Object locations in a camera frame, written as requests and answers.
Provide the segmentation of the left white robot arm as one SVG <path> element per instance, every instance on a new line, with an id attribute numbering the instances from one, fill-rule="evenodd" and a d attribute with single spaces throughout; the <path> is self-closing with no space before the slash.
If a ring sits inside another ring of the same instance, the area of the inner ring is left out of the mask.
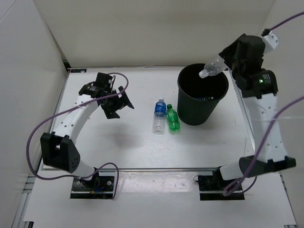
<path id="1" fill-rule="evenodd" d="M 119 118 L 116 112 L 125 106 L 133 108 L 125 90 L 122 86 L 114 90 L 109 82 L 84 85 L 74 106 L 63 112 L 65 118 L 59 126 L 51 133 L 42 134 L 40 145 L 43 163 L 66 171 L 68 177 L 82 180 L 89 190 L 98 188 L 100 179 L 97 177 L 97 170 L 81 160 L 76 140 L 98 107 L 104 110 L 107 119 Z"/>

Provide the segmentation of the small blue label bottle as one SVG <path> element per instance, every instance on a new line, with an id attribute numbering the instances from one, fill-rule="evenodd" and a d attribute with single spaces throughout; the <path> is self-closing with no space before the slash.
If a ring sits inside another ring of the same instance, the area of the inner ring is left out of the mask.
<path id="1" fill-rule="evenodd" d="M 208 101 L 212 101 L 214 99 L 214 97 L 212 97 L 212 96 L 205 96 L 205 97 L 197 97 L 195 99 L 199 100 L 199 101 L 208 102 Z"/>

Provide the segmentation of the clear plastic bottle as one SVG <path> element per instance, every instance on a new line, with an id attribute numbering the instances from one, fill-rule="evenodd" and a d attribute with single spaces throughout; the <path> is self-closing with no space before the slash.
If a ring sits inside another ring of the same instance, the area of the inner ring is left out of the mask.
<path id="1" fill-rule="evenodd" d="M 208 76 L 216 76 L 219 73 L 225 71 L 226 68 L 227 66 L 224 62 L 224 59 L 218 56 L 204 65 L 204 68 L 199 72 L 199 77 L 206 78 Z"/>

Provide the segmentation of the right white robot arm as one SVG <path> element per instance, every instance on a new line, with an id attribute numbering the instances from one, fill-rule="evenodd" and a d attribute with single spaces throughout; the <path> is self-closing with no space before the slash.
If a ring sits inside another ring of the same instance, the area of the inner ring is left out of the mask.
<path id="1" fill-rule="evenodd" d="M 277 117 L 278 86 L 273 71 L 262 68 L 265 51 L 273 50 L 278 39 L 242 34 L 219 56 L 232 71 L 232 77 L 248 109 L 255 142 L 255 154 L 221 166 L 215 172 L 214 186 L 226 189 L 233 179 L 255 177 L 296 166 L 283 145 Z"/>

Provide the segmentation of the blue label clear bottle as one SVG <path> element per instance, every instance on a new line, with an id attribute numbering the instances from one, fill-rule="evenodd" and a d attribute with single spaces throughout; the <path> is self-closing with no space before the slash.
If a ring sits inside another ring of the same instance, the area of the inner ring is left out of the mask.
<path id="1" fill-rule="evenodd" d="M 161 97 L 155 104 L 152 130 L 155 134 L 163 134 L 166 118 L 166 103 Z"/>

